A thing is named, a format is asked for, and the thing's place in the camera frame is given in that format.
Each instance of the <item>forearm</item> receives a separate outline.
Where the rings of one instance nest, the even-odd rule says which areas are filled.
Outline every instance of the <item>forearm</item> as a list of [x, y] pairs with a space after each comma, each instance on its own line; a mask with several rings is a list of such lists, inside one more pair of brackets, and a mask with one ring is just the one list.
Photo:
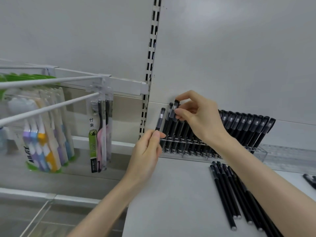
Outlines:
[[139, 189], [135, 183], [122, 179], [68, 237], [105, 236]]
[[223, 136], [213, 148], [238, 174], [285, 237], [315, 236], [316, 202], [231, 136]]

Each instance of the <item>toothbrush package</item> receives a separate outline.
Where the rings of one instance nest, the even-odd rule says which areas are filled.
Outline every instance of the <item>toothbrush package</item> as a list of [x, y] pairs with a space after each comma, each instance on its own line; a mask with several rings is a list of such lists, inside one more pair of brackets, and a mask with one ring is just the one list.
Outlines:
[[[41, 75], [5, 75], [5, 81], [43, 79]], [[22, 114], [64, 101], [62, 88], [46, 86], [8, 89], [1, 93], [8, 116]], [[74, 159], [73, 142], [65, 109], [53, 109], [8, 126], [31, 170], [60, 172]]]
[[113, 91], [105, 84], [89, 91], [100, 93], [86, 99], [91, 172], [96, 173], [106, 170], [111, 159]]

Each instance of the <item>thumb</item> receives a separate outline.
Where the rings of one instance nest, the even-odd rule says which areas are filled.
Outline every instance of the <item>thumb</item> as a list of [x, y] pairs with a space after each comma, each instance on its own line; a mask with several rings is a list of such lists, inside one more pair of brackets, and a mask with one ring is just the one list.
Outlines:
[[149, 140], [147, 151], [150, 151], [152, 153], [156, 153], [159, 142], [160, 142], [160, 132], [154, 131], [150, 140]]
[[185, 109], [182, 108], [177, 108], [174, 110], [174, 112], [181, 116], [183, 119], [185, 119], [188, 123], [190, 122], [191, 117], [193, 116], [193, 114]]

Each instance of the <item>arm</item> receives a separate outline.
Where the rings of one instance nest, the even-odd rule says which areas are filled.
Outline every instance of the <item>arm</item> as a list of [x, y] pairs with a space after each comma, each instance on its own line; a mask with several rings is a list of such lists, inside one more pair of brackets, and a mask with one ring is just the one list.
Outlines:
[[140, 192], [154, 171], [165, 134], [148, 130], [136, 143], [123, 179], [71, 231], [68, 237], [103, 237], [108, 234], [125, 207]]
[[176, 99], [191, 99], [175, 110], [177, 118], [186, 120], [194, 134], [227, 161], [285, 237], [316, 235], [316, 202], [231, 137], [215, 102], [194, 91]]

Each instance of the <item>left hand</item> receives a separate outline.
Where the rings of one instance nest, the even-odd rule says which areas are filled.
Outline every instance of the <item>left hand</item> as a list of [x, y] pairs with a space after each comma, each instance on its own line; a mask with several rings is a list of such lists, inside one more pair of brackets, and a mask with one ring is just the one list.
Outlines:
[[159, 131], [148, 130], [137, 141], [128, 168], [124, 175], [124, 179], [132, 181], [134, 184], [141, 185], [151, 177], [159, 155], [162, 153], [159, 144], [160, 138], [166, 135]]

